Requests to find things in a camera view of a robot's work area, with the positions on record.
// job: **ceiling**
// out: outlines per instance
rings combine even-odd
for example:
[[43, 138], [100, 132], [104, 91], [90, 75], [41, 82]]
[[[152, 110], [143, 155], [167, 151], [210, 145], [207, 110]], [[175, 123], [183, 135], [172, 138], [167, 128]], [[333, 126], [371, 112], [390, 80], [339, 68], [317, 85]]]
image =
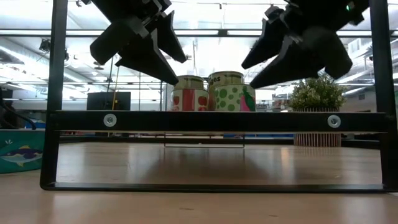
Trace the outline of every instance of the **ceiling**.
[[[261, 19], [264, 11], [270, 3], [278, 6], [285, 5], [283, 0], [195, 0], [195, 1], [172, 1], [172, 6], [167, 12], [175, 11], [175, 29], [261, 29]], [[391, 29], [398, 29], [398, 1], [389, 1], [389, 15]], [[0, 0], [0, 29], [50, 29], [52, 17], [52, 1], [49, 0]], [[343, 30], [370, 30], [369, 11], [364, 13], [365, 21], [359, 26], [346, 26]], [[67, 28], [70, 30], [104, 30], [109, 26], [109, 21], [102, 15], [94, 4], [78, 6], [76, 1], [68, 3]], [[0, 37], [1, 41], [18, 46], [14, 51], [29, 53], [30, 58], [36, 58], [38, 62], [47, 60], [49, 55], [39, 50], [42, 39], [46, 37]], [[207, 77], [209, 74], [222, 70], [235, 70], [244, 73], [245, 82], [249, 83], [267, 63], [260, 64], [249, 70], [243, 70], [241, 62], [255, 43], [254, 37], [179, 37], [178, 38], [186, 55], [191, 60], [184, 64], [172, 59], [168, 60], [177, 75], [198, 75]], [[95, 40], [92, 37], [69, 37], [66, 39], [66, 47], [70, 54], [70, 60], [65, 64], [66, 82], [104, 82], [111, 74], [115, 82], [136, 83], [135, 85], [119, 85], [118, 89], [143, 89], [148, 90], [150, 96], [158, 95], [160, 89], [159, 80], [140, 74], [137, 71], [121, 67], [119, 70], [111, 66], [109, 61], [102, 66], [103, 70], [96, 70], [95, 60], [90, 55], [90, 44]], [[358, 49], [352, 54], [354, 66], [349, 74], [340, 79], [340, 83], [372, 84], [373, 62], [371, 56], [370, 39], [344, 38], [343, 43], [347, 46], [352, 42], [357, 43]], [[392, 42], [394, 59], [398, 54]], [[40, 77], [22, 75], [25, 81], [38, 80]], [[10, 78], [2, 77], [0, 82], [10, 81]], [[31, 85], [34, 88], [42, 88], [42, 85]], [[276, 90], [280, 86], [269, 86], [264, 90]], [[98, 85], [90, 91], [104, 91], [106, 85]]]

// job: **green plant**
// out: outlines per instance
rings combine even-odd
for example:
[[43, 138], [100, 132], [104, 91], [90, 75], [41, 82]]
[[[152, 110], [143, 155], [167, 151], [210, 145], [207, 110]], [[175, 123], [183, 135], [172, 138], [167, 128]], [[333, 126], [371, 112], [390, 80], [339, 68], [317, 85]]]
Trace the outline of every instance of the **green plant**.
[[305, 108], [340, 108], [345, 103], [343, 92], [328, 75], [300, 81], [290, 97], [289, 106], [294, 110]]

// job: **teal box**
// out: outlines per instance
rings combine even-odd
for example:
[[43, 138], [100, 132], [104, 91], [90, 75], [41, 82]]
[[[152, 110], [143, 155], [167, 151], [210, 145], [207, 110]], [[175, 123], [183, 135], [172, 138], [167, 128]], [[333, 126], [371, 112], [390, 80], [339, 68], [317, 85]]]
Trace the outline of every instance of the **teal box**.
[[44, 131], [0, 130], [0, 174], [42, 167]]

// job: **potted plant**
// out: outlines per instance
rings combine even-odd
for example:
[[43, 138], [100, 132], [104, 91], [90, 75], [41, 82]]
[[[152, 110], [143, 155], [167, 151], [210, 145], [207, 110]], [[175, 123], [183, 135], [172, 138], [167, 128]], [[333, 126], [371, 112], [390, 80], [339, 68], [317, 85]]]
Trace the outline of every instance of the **potted plant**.
[[[345, 88], [328, 75], [308, 78], [294, 88], [289, 106], [296, 112], [337, 112], [343, 106]], [[340, 134], [295, 134], [296, 146], [340, 147]]]

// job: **wooden planter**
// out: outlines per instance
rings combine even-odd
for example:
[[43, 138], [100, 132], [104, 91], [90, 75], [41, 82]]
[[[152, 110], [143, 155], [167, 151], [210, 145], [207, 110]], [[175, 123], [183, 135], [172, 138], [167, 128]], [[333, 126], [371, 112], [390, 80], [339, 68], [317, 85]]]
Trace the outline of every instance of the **wooden planter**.
[[[337, 108], [306, 108], [295, 112], [339, 112]], [[304, 147], [341, 147], [341, 134], [294, 134], [294, 145]]]

